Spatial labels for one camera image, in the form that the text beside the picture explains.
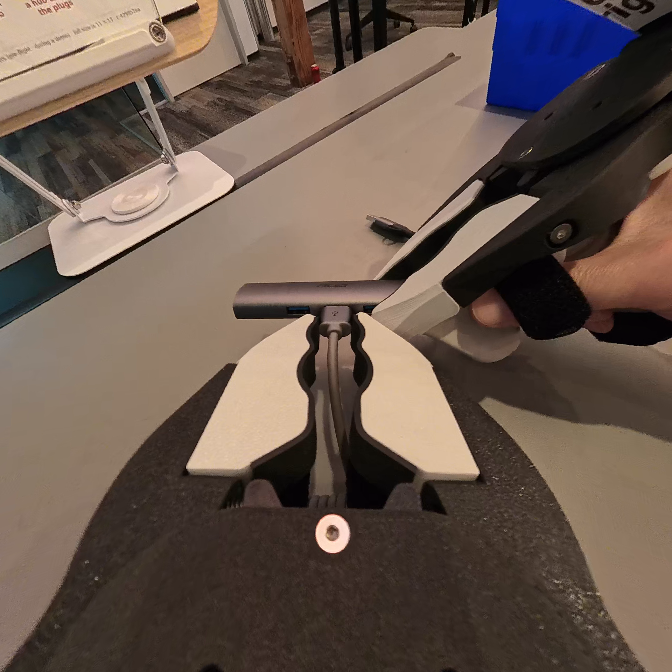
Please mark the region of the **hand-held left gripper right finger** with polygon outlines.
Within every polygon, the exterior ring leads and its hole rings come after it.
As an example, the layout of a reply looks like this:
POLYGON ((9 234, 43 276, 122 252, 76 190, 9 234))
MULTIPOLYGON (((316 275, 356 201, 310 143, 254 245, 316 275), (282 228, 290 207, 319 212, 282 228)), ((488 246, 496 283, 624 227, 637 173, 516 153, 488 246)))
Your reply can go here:
POLYGON ((480 470, 429 360, 365 313, 351 345, 355 470, 371 483, 475 481, 480 470))

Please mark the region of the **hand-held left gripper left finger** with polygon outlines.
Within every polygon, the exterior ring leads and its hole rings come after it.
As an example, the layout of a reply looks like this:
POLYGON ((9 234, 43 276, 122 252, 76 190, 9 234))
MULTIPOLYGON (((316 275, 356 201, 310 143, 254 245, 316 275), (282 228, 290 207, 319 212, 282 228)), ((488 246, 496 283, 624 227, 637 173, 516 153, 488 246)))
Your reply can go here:
POLYGON ((192 476, 302 478, 315 460, 316 318, 302 316, 235 366, 186 469, 192 476))

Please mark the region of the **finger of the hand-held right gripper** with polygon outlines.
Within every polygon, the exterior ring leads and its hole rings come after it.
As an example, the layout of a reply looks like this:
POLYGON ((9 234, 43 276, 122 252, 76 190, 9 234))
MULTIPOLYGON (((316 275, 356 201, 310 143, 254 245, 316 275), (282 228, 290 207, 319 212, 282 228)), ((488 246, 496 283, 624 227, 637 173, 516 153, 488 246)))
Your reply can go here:
POLYGON ((399 249, 374 280, 403 281, 428 264, 468 219, 483 208, 484 182, 473 180, 455 194, 399 249))
POLYGON ((460 306, 443 289, 443 279, 537 201, 517 194, 476 213, 428 264, 374 308, 373 319, 401 337, 413 337, 455 317, 460 306))

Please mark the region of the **blue plastic bin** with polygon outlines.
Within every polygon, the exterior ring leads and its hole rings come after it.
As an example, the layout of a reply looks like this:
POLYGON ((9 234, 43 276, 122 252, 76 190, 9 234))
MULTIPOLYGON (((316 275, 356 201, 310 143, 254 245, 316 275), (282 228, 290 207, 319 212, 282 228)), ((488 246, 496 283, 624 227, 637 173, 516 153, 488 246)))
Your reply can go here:
POLYGON ((637 36, 582 1, 500 1, 486 102, 536 112, 637 36))

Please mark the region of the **grey USB hub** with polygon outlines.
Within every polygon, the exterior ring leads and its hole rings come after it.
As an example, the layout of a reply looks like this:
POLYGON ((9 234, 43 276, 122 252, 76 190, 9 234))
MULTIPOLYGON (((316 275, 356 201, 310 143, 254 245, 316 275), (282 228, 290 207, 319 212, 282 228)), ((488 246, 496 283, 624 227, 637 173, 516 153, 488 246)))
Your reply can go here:
POLYGON ((406 261, 396 261, 378 280, 247 283, 237 291, 232 309, 239 320, 320 316, 327 307, 370 315, 413 270, 406 261))

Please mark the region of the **grey desk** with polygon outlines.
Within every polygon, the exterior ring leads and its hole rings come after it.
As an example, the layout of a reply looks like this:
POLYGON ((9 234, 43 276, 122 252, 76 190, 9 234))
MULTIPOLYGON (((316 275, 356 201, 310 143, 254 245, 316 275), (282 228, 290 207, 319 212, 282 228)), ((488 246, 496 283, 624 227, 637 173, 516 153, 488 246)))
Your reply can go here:
MULTIPOLYGON (((369 280, 524 123, 486 103, 496 15, 426 28, 375 55, 459 56, 413 86, 1 328, 1 668, 60 589, 122 468, 184 404, 195 443, 225 365, 288 324, 239 321, 248 282, 369 280)), ((671 670, 671 352, 586 331, 524 337, 477 362, 412 343, 525 451, 647 671, 671 670)))

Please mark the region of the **person's right hand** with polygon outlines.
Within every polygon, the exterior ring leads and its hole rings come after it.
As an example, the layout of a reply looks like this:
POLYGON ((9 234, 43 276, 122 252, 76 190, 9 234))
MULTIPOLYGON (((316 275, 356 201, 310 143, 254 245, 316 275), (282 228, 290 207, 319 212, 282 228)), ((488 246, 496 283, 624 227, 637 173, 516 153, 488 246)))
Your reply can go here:
POLYGON ((651 182, 608 247, 562 265, 591 306, 585 329, 609 332, 625 310, 671 320, 671 172, 651 182))

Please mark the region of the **black display stand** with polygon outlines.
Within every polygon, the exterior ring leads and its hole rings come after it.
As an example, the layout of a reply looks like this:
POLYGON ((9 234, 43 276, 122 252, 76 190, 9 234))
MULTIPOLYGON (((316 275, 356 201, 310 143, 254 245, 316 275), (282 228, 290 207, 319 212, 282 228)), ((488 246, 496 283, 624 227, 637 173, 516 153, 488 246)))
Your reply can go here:
MULTIPOLYGON (((344 70, 345 56, 341 33, 340 7, 338 1, 327 2, 331 21, 332 43, 335 54, 335 68, 333 74, 344 70)), ((374 26, 374 52, 388 46, 388 21, 394 20, 386 1, 372 1, 372 10, 362 19, 359 15, 359 2, 348 2, 350 23, 350 45, 355 62, 363 59, 362 29, 372 24, 374 26)))

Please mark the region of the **white stand with wooden board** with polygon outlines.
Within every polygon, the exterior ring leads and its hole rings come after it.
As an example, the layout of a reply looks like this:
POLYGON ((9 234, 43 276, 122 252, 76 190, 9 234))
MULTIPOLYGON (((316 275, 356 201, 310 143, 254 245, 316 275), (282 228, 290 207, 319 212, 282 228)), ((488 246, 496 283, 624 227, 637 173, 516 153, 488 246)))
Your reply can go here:
POLYGON ((200 153, 176 154, 146 77, 197 55, 209 44, 217 1, 147 31, 100 40, 1 80, 1 136, 135 84, 153 122, 159 161, 83 201, 59 196, 4 156, 1 169, 58 209, 48 225, 56 270, 75 277, 105 264, 227 195, 233 177, 200 153))

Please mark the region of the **printed instruction sheet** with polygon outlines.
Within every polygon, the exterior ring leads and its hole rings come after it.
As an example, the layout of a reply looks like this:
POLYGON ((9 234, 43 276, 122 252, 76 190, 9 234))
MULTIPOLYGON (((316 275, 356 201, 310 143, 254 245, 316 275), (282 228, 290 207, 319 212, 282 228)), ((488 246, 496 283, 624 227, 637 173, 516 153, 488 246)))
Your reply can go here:
POLYGON ((1 79, 199 9, 197 1, 2 1, 1 79))

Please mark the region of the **wooden post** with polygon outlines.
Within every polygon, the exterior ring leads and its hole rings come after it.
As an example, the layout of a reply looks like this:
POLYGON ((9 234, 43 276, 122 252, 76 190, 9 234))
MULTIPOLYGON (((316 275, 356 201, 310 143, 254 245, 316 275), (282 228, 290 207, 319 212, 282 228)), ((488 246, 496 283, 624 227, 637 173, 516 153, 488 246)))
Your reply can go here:
POLYGON ((308 31, 303 1, 271 1, 281 41, 283 57, 293 87, 305 88, 315 82, 313 42, 308 31))

